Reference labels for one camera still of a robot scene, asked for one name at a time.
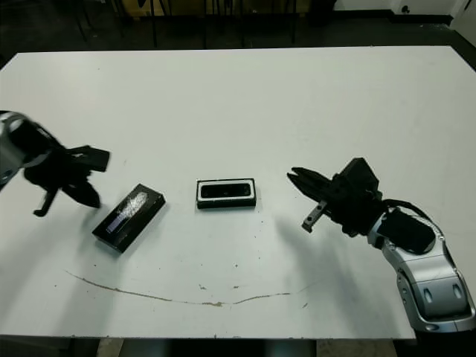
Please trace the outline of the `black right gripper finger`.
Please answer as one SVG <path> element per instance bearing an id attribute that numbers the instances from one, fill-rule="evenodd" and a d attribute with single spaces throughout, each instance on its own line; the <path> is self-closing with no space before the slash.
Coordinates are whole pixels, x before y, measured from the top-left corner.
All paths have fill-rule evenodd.
<path id="1" fill-rule="evenodd" d="M 291 181 L 291 173 L 287 173 L 286 175 L 287 175 L 288 179 Z M 316 202 L 320 202 L 320 201 L 324 200 L 327 197 L 326 193 L 325 193 L 325 189 L 327 187 L 328 186 L 321 187 L 321 188 L 311 188 L 311 187 L 304 187 L 304 188 L 296 187 L 296 188 L 303 195 L 307 196 L 308 198 L 310 198 L 310 199 L 312 199 Z"/>
<path id="2" fill-rule="evenodd" d="M 291 168 L 291 181 L 300 188 L 321 188 L 328 186 L 331 182 L 326 176 L 304 167 Z"/>

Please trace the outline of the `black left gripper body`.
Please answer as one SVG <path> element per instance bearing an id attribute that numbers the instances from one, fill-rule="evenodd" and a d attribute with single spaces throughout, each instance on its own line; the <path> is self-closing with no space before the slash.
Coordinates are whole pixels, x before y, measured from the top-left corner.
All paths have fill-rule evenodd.
<path id="1" fill-rule="evenodd" d="M 45 216 L 60 190 L 77 203 L 91 207 L 90 174 L 86 148 L 56 149 L 40 164 L 24 168 L 25 179 L 45 191 L 41 207 L 33 214 Z"/>

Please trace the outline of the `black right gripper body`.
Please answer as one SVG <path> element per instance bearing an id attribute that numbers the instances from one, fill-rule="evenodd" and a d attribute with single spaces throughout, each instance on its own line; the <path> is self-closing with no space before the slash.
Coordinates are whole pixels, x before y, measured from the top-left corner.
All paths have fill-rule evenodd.
<path id="1" fill-rule="evenodd" d="M 379 180 L 373 174 L 338 173 L 325 189 L 326 198 L 304 219 L 302 227 L 311 232 L 315 223 L 328 216 L 347 235 L 368 234 L 383 211 Z"/>

